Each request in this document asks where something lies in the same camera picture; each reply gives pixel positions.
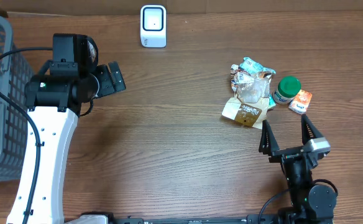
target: green jar lid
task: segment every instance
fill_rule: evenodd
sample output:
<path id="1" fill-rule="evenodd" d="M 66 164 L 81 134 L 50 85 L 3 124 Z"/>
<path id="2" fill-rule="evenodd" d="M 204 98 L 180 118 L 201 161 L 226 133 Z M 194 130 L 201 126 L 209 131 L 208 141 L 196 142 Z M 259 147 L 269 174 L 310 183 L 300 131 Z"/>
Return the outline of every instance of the green jar lid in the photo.
<path id="1" fill-rule="evenodd" d="M 292 98 L 296 96 L 300 91 L 301 85 L 299 79 L 289 76 L 281 79 L 278 84 L 278 91 L 282 96 Z"/>

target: brown paper label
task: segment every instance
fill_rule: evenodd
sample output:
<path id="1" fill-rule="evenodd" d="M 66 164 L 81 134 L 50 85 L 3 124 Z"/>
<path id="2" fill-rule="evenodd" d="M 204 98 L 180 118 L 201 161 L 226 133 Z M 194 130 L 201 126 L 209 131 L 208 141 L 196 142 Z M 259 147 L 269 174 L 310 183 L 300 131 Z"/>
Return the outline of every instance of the brown paper label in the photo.
<path id="1" fill-rule="evenodd" d="M 257 118 L 259 118 L 261 113 L 262 113 L 261 109 L 249 106 L 245 103 L 241 103 L 236 118 L 234 120 L 246 126 L 252 127 L 257 121 Z"/>

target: jar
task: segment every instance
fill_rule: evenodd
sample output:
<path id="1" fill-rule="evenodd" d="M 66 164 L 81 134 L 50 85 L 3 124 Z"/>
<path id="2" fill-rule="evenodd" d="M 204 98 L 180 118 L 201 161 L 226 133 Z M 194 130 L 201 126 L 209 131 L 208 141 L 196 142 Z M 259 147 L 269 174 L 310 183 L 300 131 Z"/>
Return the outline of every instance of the jar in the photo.
<path id="1" fill-rule="evenodd" d="M 279 104 L 288 104 L 299 93 L 301 88 L 299 79 L 288 76 L 281 79 L 274 91 L 273 99 Z"/>

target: brown tabletop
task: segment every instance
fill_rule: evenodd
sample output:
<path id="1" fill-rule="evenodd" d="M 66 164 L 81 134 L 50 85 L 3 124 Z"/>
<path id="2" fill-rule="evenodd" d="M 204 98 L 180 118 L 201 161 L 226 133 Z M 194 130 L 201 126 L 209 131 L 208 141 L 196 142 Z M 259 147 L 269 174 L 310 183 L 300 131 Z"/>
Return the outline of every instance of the brown tabletop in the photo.
<path id="1" fill-rule="evenodd" d="M 118 61 L 127 90 L 80 118 L 65 175 L 66 218 L 241 217 L 286 188 L 258 153 L 261 131 L 222 118 L 229 72 L 251 57 L 313 94 L 307 115 L 331 144 L 313 170 L 339 189 L 336 223 L 363 223 L 363 11 L 169 15 L 164 49 L 140 44 L 139 16 L 10 19 L 18 47 L 51 46 L 56 32 L 92 36 L 99 62 Z M 35 71 L 51 52 L 24 53 Z M 268 120 L 281 148 L 300 146 L 300 115 Z M 0 183 L 0 223 L 18 181 Z M 269 205 L 275 213 L 288 196 Z"/>

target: wood grain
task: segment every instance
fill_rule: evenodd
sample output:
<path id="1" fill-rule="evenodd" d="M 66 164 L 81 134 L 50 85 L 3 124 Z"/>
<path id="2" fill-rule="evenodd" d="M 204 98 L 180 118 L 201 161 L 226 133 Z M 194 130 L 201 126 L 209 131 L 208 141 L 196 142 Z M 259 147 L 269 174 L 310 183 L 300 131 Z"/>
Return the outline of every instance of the wood grain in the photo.
<path id="1" fill-rule="evenodd" d="M 251 57 L 313 94 L 308 116 L 331 143 L 315 178 L 340 191 L 336 223 L 363 223 L 363 11 L 169 15 L 164 49 L 140 46 L 139 16 L 13 18 L 18 47 L 51 46 L 56 32 L 93 37 L 101 63 L 117 60 L 127 90 L 96 100 L 68 155 L 64 212 L 117 217 L 231 217 L 258 213 L 285 188 L 257 152 L 260 130 L 221 117 L 229 68 Z M 24 54 L 38 70 L 50 52 Z M 268 119 L 280 147 L 301 144 L 300 117 Z M 5 223 L 18 181 L 0 183 Z M 268 213 L 289 204 L 271 204 Z"/>

